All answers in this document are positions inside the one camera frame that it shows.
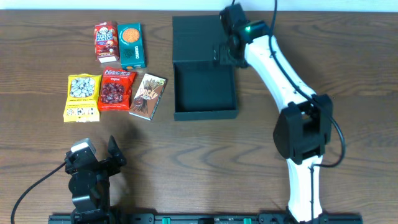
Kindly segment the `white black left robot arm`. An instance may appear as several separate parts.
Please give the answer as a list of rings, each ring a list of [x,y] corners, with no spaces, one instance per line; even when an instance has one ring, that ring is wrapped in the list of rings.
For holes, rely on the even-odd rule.
[[[68,188],[75,206],[72,223],[121,223],[123,216],[110,205],[109,178],[120,173],[127,161],[113,136],[109,137],[109,157],[97,160],[91,140],[77,141],[66,153],[65,172],[72,177]]]

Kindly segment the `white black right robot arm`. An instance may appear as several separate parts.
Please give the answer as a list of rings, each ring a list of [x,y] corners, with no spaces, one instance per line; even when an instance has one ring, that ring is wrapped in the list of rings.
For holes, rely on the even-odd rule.
[[[273,24],[250,21],[236,3],[220,12],[220,21],[227,37],[220,45],[220,64],[252,67],[279,110],[273,140],[288,165],[289,215],[296,223],[321,223],[318,164],[330,140],[330,98],[316,94],[297,75],[277,43]]]

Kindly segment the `teal coconut cookies box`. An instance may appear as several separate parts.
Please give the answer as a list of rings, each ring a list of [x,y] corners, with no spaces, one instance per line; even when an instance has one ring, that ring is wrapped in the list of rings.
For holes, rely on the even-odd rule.
[[[122,69],[135,70],[138,68],[146,68],[141,24],[119,24],[118,38]]]

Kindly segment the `black container box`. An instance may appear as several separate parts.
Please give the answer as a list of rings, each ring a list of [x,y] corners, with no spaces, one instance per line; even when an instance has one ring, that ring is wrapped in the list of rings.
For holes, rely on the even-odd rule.
[[[220,17],[175,16],[172,28],[174,120],[236,118],[234,68],[220,62],[226,42]]]

